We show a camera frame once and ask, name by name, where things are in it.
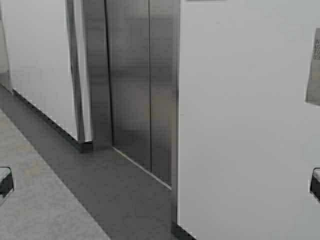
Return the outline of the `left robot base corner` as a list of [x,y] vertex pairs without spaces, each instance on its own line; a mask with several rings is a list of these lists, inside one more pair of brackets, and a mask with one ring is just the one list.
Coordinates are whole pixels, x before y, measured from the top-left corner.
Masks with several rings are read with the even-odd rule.
[[11,191],[15,189],[13,173],[9,166],[0,168],[0,196],[5,198]]

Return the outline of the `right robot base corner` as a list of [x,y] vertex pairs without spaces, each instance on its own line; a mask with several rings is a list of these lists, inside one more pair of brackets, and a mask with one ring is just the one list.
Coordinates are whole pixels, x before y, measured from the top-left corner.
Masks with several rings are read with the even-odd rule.
[[318,201],[320,201],[320,168],[319,167],[314,168],[312,171],[309,191],[310,193],[313,194],[313,196]]

